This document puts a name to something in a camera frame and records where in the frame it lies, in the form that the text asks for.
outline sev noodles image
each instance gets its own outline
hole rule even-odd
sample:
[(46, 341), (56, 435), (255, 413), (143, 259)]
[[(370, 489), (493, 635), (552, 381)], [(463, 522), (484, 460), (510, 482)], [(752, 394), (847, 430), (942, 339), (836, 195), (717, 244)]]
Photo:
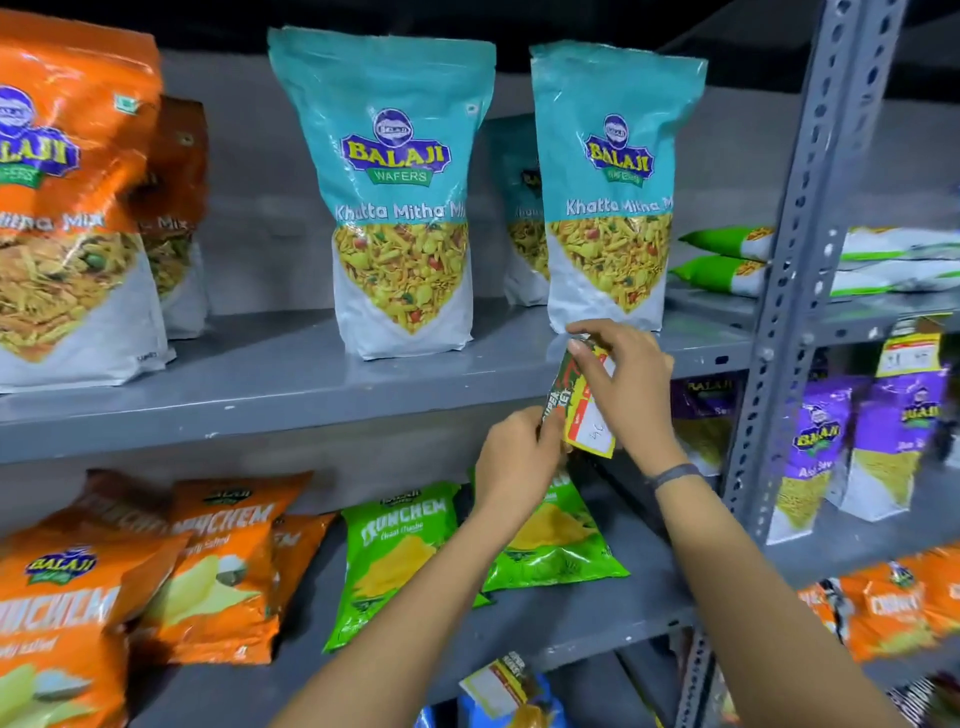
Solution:
[(344, 225), (340, 263), (367, 297), (408, 333), (433, 321), (467, 267), (467, 224)]
[(671, 213), (590, 217), (549, 224), (570, 261), (626, 313), (645, 302), (663, 276)]
[(0, 238), (0, 345), (43, 361), (123, 282), (140, 245), (123, 232)]
[(547, 280), (550, 271), (546, 266), (546, 229), (542, 220), (517, 220), (507, 225), (514, 248), (527, 264)]

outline shelf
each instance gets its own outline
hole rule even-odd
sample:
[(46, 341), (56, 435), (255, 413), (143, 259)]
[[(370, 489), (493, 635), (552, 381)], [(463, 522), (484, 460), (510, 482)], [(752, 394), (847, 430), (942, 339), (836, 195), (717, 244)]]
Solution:
[[(667, 285), (672, 310), (708, 318), (731, 328), (753, 330), (756, 301), (692, 288), (672, 280)], [(831, 301), (816, 320), (817, 346), (882, 340), (897, 319), (960, 310), (960, 288), (941, 293), (891, 293)], [(947, 331), (960, 331), (960, 316), (945, 320)]]
[(814, 531), (766, 547), (766, 555), (796, 589), (882, 561), (960, 539), (960, 472), (924, 463), (907, 513), (869, 523), (824, 502)]
[[(670, 549), (606, 483), (587, 478), (581, 494), (614, 556), (632, 575), (493, 593), (496, 603), (472, 610), (454, 637), (430, 688), (431, 703), (453, 697), (463, 677), (510, 650), (548, 671), (693, 621), (692, 598)], [(132, 684), (138, 713), (133, 728), (266, 725), (329, 660), (322, 650), (343, 590), (345, 537), (343, 522), (337, 522), (298, 592), (290, 635), (271, 666), (203, 665), (148, 673)]]
[[(176, 343), (165, 372), (0, 397), (0, 465), (546, 397), (564, 339), (544, 306), (478, 300), (473, 335), (462, 352), (364, 362), (344, 353), (330, 310), (214, 319)], [(746, 368), (752, 348), (683, 313), (667, 315), (660, 343), (675, 376)]]

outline price tag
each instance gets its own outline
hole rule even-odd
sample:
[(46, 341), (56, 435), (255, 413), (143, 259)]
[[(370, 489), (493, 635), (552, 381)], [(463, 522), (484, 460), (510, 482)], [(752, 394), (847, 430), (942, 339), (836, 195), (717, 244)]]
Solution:
[(940, 369), (942, 326), (926, 317), (898, 321), (883, 344), (876, 376), (910, 375)]

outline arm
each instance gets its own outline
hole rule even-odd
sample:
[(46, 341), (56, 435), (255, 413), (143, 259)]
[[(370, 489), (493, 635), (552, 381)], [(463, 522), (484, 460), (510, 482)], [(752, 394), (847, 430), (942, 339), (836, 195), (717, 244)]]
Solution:
[[(586, 346), (570, 343), (607, 424), (637, 467), (656, 476), (687, 462), (670, 421), (673, 359), (657, 340), (607, 320), (570, 330), (612, 349), (610, 378)], [(657, 502), (745, 726), (905, 725), (702, 477), (664, 484)]]
[(564, 418), (541, 407), (494, 425), (476, 466), (473, 512), (453, 537), (277, 716), (272, 728), (410, 728), (444, 647), (496, 554), (546, 495)]

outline potato chip image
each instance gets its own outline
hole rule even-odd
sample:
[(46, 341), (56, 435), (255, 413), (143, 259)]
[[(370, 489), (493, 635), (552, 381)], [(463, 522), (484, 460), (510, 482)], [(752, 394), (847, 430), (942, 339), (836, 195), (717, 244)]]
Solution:
[(467, 267), (467, 224), (343, 225), (340, 262), (377, 308), (408, 333), (433, 321)]
[(913, 494), (913, 475), (920, 462), (920, 452), (875, 452), (866, 449), (854, 449), (854, 464), (878, 480), (887, 490), (894, 502), (906, 507)]
[(596, 528), (584, 526), (555, 503), (541, 503), (510, 541), (509, 548), (532, 551), (540, 546), (566, 546), (594, 533)]
[(146, 622), (175, 623), (178, 617), (203, 602), (217, 583), (220, 560), (206, 556), (182, 574), (167, 579), (151, 600), (143, 618)]
[(21, 665), (0, 677), (0, 725), (6, 725), (34, 699), (36, 668)]
[(831, 471), (824, 471), (806, 480), (798, 477), (780, 480), (777, 507), (798, 531), (809, 528), (817, 515), (830, 483), (830, 475)]
[(547, 227), (570, 262), (626, 313), (649, 297), (663, 276), (671, 213), (644, 217), (590, 217)]
[(420, 536), (405, 536), (382, 559), (374, 561), (353, 584), (358, 598), (383, 596), (399, 589), (426, 564), (437, 549), (425, 544)]

